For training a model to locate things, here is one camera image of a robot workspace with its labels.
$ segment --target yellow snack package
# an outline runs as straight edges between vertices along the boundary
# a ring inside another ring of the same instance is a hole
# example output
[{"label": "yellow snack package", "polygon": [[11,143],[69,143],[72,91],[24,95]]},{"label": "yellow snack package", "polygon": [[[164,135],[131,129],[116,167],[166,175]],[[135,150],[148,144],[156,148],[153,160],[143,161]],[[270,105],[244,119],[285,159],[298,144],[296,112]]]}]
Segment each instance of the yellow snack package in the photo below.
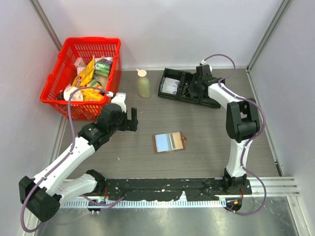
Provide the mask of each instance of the yellow snack package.
[{"label": "yellow snack package", "polygon": [[101,101],[104,96],[96,92],[94,89],[83,89],[83,101]]},{"label": "yellow snack package", "polygon": [[93,56],[92,61],[90,61],[90,63],[85,67],[85,69],[77,77],[75,77],[72,86],[80,88],[85,86],[89,81],[91,81],[94,74],[94,64],[95,58]]},{"label": "yellow snack package", "polygon": [[[86,85],[86,87],[96,87],[96,88],[100,88],[102,89],[102,85],[100,85],[100,83],[94,79],[92,79],[91,81],[89,81]],[[97,93],[100,93],[101,91],[100,90],[97,90],[97,89],[93,89],[93,88],[87,88],[87,89],[84,89],[84,90],[87,90],[87,91],[92,91],[92,92],[97,92]]]}]

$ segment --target white cable track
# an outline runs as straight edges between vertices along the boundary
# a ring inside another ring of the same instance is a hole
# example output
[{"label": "white cable track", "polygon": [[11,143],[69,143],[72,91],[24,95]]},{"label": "white cable track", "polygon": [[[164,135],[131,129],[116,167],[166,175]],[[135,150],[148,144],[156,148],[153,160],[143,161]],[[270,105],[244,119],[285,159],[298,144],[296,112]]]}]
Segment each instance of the white cable track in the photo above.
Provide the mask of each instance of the white cable track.
[{"label": "white cable track", "polygon": [[[107,200],[106,203],[113,203],[114,201]],[[191,201],[186,199],[179,199],[177,201],[158,202],[158,201],[121,201],[113,208],[126,209],[126,208],[196,208],[196,207],[225,207],[225,198],[218,201]],[[65,203],[61,208],[102,208],[101,206],[89,206],[89,201],[86,199],[74,199]]]}]

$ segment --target bottle cap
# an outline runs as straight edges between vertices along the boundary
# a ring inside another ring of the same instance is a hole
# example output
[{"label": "bottle cap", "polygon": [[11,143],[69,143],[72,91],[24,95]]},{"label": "bottle cap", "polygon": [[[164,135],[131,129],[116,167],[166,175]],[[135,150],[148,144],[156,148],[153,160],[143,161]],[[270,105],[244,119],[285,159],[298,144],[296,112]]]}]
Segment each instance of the bottle cap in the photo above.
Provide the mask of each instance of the bottle cap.
[{"label": "bottle cap", "polygon": [[138,70],[137,69],[137,71],[138,71],[138,76],[140,76],[140,77],[145,77],[147,75],[147,72],[145,70]]}]

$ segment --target green package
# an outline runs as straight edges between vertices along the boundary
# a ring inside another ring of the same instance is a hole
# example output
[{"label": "green package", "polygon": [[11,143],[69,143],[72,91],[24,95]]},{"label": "green package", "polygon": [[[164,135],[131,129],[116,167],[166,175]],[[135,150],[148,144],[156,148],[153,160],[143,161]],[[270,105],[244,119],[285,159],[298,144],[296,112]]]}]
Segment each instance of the green package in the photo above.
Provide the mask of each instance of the green package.
[{"label": "green package", "polygon": [[94,73],[108,77],[110,74],[111,65],[106,63],[106,60],[99,60],[94,67]]}]

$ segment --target plastic bottle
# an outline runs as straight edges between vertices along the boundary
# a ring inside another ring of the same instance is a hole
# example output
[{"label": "plastic bottle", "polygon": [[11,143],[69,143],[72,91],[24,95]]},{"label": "plastic bottle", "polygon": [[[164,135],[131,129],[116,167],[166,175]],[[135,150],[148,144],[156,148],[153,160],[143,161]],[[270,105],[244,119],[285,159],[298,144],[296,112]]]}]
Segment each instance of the plastic bottle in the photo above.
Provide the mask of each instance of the plastic bottle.
[{"label": "plastic bottle", "polygon": [[138,93],[143,98],[151,97],[151,86],[145,70],[138,70]]}]

